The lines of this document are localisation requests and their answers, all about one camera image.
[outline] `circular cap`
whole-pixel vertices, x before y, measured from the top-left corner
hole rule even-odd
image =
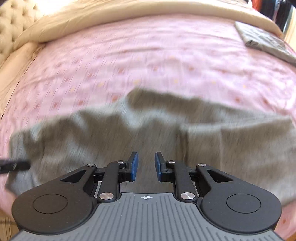
[[[238,213],[253,213],[261,207],[261,202],[249,194],[235,194],[227,199],[227,206]]]
[[[99,198],[103,200],[110,200],[114,197],[114,195],[110,192],[103,192],[100,194]]]
[[[183,192],[181,194],[181,198],[185,199],[185,200],[191,200],[195,198],[195,195],[191,192]]]
[[[52,214],[62,211],[67,204],[68,200],[64,196],[58,194],[47,194],[37,198],[33,202],[33,207],[37,212]]]

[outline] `tufted headboard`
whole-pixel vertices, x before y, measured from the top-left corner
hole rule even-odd
[[[7,0],[0,5],[0,66],[16,38],[41,17],[34,0]]]

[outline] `pink quilted bedding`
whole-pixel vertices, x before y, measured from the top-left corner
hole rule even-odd
[[[88,28],[52,41],[16,87],[0,123],[12,132],[55,115],[116,101],[135,87],[198,96],[296,119],[296,68],[246,48],[234,21],[164,15]],[[13,196],[3,189],[0,208]]]

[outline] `folded gray cloth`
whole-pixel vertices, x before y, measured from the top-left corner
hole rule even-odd
[[[10,173],[15,194],[88,163],[105,167],[139,153],[134,183],[121,191],[172,191],[157,182],[155,152],[188,166],[206,163],[274,193],[282,203],[296,197],[296,131],[289,117],[249,112],[171,94],[133,90],[98,109],[43,122],[15,133],[12,158],[32,161],[29,171]]]
[[[249,24],[235,22],[234,26],[247,47],[262,50],[296,67],[295,54],[286,48],[280,38]]]

